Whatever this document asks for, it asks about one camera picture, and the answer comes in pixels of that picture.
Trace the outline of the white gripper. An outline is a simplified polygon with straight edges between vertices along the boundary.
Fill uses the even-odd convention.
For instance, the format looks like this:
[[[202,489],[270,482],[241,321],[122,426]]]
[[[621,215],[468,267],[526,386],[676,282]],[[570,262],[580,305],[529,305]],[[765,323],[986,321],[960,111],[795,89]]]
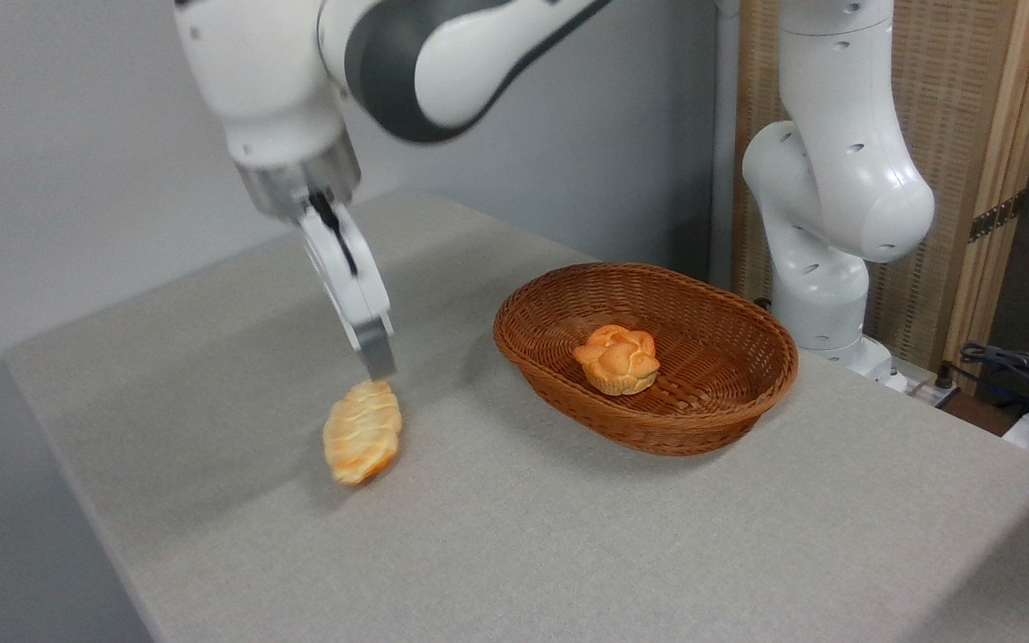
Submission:
[[[310,260],[368,378],[397,371],[389,296],[372,250],[351,212],[330,200],[304,200],[299,230]]]

